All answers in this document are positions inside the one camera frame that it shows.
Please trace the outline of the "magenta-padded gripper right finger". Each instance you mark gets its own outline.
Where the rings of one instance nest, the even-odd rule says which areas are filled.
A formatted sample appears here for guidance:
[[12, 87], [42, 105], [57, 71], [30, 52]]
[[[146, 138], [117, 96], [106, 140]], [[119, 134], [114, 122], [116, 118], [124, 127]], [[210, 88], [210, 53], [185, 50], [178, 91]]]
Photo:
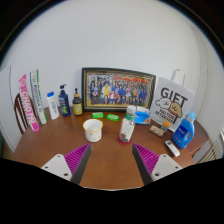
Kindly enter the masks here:
[[169, 155], [158, 155], [138, 144], [133, 144], [132, 153], [145, 185], [182, 169]]

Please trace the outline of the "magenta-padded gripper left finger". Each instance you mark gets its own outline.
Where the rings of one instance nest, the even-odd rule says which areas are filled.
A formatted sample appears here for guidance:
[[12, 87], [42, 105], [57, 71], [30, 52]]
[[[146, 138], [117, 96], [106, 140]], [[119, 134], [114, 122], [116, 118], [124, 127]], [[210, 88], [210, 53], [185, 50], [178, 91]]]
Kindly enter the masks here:
[[56, 154], [42, 169], [79, 185], [90, 154], [91, 145], [85, 144], [66, 155]]

